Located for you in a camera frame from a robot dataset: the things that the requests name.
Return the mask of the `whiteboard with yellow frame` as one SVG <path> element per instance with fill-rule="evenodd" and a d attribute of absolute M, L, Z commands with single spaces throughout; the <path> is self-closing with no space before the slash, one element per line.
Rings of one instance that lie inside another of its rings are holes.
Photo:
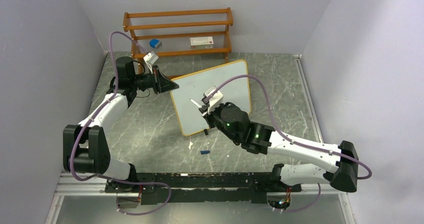
<path fill-rule="evenodd" d="M 199 108 L 191 101 L 192 99 L 201 104 L 204 92 L 210 87 L 218 87 L 234 76 L 247 74 L 247 62 L 237 60 L 172 79 L 179 85 L 179 88 L 172 90 L 170 95 L 181 133 L 184 136 L 190 136 L 209 128 L 202 118 Z M 224 96 L 224 102 L 232 102 L 243 111 L 251 113 L 250 86 L 247 78 L 234 80 L 226 84 L 220 91 Z"/>

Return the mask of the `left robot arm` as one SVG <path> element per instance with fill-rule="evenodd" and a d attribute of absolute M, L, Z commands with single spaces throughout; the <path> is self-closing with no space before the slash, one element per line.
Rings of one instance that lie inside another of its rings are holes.
<path fill-rule="evenodd" d="M 63 130 L 63 167 L 75 179 L 86 181 L 78 173 L 118 181 L 127 192 L 138 186 L 135 167 L 113 159 L 107 142 L 107 133 L 119 116 L 127 110 L 137 97 L 138 91 L 152 90 L 161 94 L 179 88 L 165 76 L 157 65 L 147 73 L 136 74 L 135 61 L 131 57 L 119 57 L 113 61 L 114 77 L 100 105 L 77 125 L 68 125 Z"/>

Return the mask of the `white marker pen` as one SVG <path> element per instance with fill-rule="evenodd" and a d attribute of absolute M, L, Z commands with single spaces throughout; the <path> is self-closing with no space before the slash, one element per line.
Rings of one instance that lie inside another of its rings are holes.
<path fill-rule="evenodd" d="M 201 111 L 203 109 L 203 105 L 195 101 L 194 99 L 190 99 L 190 101 Z"/>

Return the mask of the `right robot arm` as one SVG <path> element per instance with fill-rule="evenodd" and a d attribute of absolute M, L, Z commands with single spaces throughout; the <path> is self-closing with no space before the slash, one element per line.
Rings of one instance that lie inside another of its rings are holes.
<path fill-rule="evenodd" d="M 233 103 L 219 104 L 209 112 L 206 105 L 199 111 L 210 128 L 216 128 L 235 145 L 252 154 L 294 157 L 303 164 L 276 164 L 270 185 L 276 191 L 297 184 L 328 183 L 334 189 L 357 191 L 359 156 L 349 141 L 325 144 L 281 136 L 272 126 L 250 121 L 248 114 Z"/>

